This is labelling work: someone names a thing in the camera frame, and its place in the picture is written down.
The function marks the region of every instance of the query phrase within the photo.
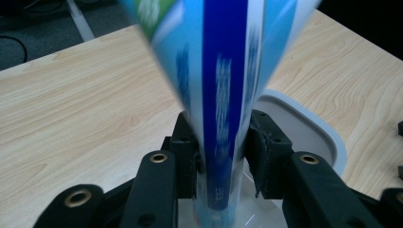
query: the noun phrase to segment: light blue packaging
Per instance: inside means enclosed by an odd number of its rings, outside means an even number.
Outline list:
[[[231,227],[254,101],[318,0],[120,0],[177,91],[200,144],[196,220]]]

